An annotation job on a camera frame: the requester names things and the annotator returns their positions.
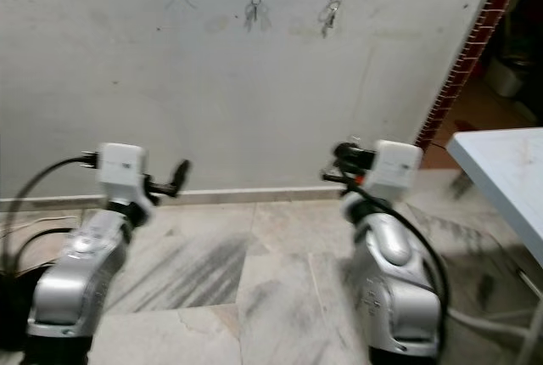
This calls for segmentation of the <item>white folding table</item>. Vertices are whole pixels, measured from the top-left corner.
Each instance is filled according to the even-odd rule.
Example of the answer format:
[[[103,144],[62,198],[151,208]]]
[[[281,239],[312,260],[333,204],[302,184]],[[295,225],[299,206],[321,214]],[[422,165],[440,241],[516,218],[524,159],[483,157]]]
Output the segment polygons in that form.
[[[457,132],[445,150],[543,268],[543,127]],[[543,340],[543,281],[533,284],[527,273],[520,278],[538,296],[528,327],[486,321],[455,310],[450,314],[468,327],[515,335],[521,345],[513,364],[530,365]]]

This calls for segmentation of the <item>silver key bunch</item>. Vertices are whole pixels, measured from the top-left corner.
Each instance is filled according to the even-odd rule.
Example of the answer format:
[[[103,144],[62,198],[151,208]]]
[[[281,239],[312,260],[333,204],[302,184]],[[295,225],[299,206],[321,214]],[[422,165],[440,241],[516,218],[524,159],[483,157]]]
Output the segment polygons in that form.
[[[326,7],[323,8],[322,17],[318,17],[322,22],[322,37],[328,36],[330,29],[334,28],[334,23],[336,23],[336,17],[341,8],[342,1],[343,0],[328,0]]]

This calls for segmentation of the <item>narrow red brick pillar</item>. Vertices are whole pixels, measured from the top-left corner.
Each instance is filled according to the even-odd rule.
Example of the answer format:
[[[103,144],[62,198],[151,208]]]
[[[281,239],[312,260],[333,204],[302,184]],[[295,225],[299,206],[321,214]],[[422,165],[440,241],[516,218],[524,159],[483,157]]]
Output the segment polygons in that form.
[[[447,71],[445,82],[439,87],[437,97],[430,106],[422,127],[415,137],[414,144],[423,150],[429,147],[437,136],[439,126],[451,110],[451,106],[459,97],[465,83],[472,75],[486,47],[486,43],[494,35],[501,17],[508,11],[512,0],[484,0],[481,3],[476,19],[462,42],[461,49],[451,67]]]

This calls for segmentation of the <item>pale storage bin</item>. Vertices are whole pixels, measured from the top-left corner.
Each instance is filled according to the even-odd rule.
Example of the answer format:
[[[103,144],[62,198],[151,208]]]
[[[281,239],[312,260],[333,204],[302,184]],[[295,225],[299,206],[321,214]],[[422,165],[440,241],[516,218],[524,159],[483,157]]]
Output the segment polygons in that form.
[[[515,98],[526,81],[529,70],[517,62],[509,62],[500,56],[490,59],[484,75],[484,83],[502,98]]]

